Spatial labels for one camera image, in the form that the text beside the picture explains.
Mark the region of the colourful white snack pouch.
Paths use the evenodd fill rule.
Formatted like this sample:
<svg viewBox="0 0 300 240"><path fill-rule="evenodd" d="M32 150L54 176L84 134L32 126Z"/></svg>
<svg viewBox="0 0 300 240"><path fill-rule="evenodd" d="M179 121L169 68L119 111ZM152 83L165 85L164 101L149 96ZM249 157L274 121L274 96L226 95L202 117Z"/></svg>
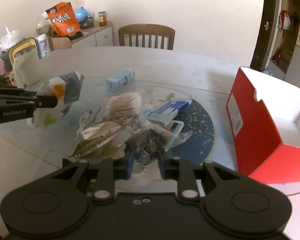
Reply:
<svg viewBox="0 0 300 240"><path fill-rule="evenodd" d="M79 100L85 76L79 72L69 72L45 81L37 91L38 96L54 96L57 105L53 108L39 108L27 120L33 128L50 126L61 120L71 105Z"/></svg>

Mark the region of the red lidded jar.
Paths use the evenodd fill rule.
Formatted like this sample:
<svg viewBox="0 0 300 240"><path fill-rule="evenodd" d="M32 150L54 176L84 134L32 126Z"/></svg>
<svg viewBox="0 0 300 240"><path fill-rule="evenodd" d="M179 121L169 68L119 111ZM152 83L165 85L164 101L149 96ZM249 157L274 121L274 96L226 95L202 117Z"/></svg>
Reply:
<svg viewBox="0 0 300 240"><path fill-rule="evenodd" d="M106 11L98 12L98 22L99 26L104 27L107 25L107 13Z"/></svg>

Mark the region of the light blue carton box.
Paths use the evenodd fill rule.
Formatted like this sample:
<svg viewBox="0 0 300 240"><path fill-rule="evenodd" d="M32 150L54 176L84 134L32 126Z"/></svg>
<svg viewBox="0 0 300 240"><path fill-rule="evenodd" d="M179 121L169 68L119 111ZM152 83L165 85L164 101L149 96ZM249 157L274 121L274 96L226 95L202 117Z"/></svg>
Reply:
<svg viewBox="0 0 300 240"><path fill-rule="evenodd" d="M121 88L125 87L128 83L134 80L134 69L123 69L111 75L106 80L107 90L110 92L117 92Z"/></svg>

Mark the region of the red cardboard box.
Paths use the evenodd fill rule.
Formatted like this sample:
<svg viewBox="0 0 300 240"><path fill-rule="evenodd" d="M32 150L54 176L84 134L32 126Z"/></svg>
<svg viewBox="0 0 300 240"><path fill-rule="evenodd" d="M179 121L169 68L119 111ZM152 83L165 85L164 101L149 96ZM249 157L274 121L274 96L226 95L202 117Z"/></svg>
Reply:
<svg viewBox="0 0 300 240"><path fill-rule="evenodd" d="M300 88L241 67L226 110L239 173L300 191Z"/></svg>

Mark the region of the silver foil snack bag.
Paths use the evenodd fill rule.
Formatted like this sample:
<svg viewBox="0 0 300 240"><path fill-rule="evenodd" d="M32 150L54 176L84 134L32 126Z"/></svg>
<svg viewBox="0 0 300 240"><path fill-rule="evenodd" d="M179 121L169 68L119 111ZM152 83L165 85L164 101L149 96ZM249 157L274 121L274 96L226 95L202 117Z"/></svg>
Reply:
<svg viewBox="0 0 300 240"><path fill-rule="evenodd" d="M106 121L79 131L76 146L70 157L109 157L132 136L127 125Z"/></svg>

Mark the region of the blue white packet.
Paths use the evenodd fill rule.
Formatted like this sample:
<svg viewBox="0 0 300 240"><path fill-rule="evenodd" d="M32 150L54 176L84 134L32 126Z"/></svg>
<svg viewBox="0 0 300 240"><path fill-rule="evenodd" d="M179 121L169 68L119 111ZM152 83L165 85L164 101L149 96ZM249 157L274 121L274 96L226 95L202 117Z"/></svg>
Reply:
<svg viewBox="0 0 300 240"><path fill-rule="evenodd" d="M172 98L157 110L147 109L143 116L148 120L168 125L183 109L192 103L190 99Z"/></svg>

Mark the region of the grey wall cabinet shelving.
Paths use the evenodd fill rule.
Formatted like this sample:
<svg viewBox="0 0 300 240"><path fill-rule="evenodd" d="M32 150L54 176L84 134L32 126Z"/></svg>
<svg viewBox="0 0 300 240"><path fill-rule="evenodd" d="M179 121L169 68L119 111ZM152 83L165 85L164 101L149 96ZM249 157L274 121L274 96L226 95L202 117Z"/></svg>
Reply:
<svg viewBox="0 0 300 240"><path fill-rule="evenodd" d="M300 0L279 0L266 72L300 88Z"/></svg>

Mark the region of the white plastic bag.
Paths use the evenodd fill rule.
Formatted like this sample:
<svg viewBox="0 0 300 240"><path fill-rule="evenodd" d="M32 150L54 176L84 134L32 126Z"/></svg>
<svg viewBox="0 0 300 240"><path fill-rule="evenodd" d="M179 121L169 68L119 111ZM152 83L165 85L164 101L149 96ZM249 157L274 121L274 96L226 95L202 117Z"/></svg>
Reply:
<svg viewBox="0 0 300 240"><path fill-rule="evenodd" d="M0 48L2 51L8 51L20 41L19 31L10 31L7 27L5 27L5 30L6 35L0 38Z"/></svg>

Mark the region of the orange snack bag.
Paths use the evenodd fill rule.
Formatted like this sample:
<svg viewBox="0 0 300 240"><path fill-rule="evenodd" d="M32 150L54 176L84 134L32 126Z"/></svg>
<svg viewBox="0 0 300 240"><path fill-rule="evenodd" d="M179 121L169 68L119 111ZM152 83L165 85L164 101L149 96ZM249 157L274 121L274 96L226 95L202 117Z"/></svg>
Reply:
<svg viewBox="0 0 300 240"><path fill-rule="evenodd" d="M82 37L81 28L70 2L58 3L47 9L46 13L58 37L68 37L70 40Z"/></svg>

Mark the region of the dark wooden door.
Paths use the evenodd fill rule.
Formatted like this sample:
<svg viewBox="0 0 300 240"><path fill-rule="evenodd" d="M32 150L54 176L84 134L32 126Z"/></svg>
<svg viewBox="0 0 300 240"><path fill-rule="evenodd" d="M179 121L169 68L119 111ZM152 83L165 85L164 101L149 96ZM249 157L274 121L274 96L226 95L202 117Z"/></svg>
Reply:
<svg viewBox="0 0 300 240"><path fill-rule="evenodd" d="M274 39L280 0L264 0L261 24L250 68L261 72L270 55Z"/></svg>

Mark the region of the dark contents clear plastic bag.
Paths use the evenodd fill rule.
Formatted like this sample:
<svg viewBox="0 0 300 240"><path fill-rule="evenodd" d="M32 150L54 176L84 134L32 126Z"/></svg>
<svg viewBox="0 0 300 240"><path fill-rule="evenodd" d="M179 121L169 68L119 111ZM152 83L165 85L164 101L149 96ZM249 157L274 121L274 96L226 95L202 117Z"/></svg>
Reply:
<svg viewBox="0 0 300 240"><path fill-rule="evenodd" d="M192 131L173 134L162 129L149 128L131 136L125 144L135 163L148 165L158 158L159 152L167 152L170 148L183 144L192 135Z"/></svg>

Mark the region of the rubiks cube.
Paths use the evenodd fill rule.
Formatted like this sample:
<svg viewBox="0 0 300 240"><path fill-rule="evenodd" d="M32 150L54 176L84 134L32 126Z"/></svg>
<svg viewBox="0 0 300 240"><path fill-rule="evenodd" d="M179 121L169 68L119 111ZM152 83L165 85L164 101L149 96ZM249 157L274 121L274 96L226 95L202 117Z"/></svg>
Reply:
<svg viewBox="0 0 300 240"><path fill-rule="evenodd" d="M16 83L16 81L15 81L13 72L6 73L6 74L3 76L3 79L4 79L4 82L5 82L6 84L12 85L12 86L17 86L17 83Z"/></svg>

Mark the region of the white sideboard cabinet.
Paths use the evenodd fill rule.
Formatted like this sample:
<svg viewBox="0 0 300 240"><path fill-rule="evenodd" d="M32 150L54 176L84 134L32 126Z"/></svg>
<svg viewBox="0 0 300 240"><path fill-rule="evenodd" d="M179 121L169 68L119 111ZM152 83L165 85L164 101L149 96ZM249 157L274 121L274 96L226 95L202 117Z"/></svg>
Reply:
<svg viewBox="0 0 300 240"><path fill-rule="evenodd" d="M108 21L104 27L95 22L92 28L83 29L83 36L71 41L71 48L113 46L113 24Z"/></svg>

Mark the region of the cotton swab bag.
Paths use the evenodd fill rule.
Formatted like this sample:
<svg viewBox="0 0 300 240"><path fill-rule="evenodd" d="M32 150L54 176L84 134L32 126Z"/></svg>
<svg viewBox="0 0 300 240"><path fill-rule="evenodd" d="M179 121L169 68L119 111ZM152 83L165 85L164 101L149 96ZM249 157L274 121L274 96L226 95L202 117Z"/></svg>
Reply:
<svg viewBox="0 0 300 240"><path fill-rule="evenodd" d="M139 114L142 106L140 92L129 92L112 96L104 105L104 118L113 119L121 116Z"/></svg>

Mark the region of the white electric kettle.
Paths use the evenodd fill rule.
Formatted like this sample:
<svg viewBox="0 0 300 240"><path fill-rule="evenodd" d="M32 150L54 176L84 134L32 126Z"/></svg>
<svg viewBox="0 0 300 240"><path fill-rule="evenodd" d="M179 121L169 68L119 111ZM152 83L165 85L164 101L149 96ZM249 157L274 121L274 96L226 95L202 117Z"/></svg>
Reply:
<svg viewBox="0 0 300 240"><path fill-rule="evenodd" d="M13 76L18 88L25 88L39 82L42 74L40 59L35 46L29 46L16 53L13 63Z"/></svg>

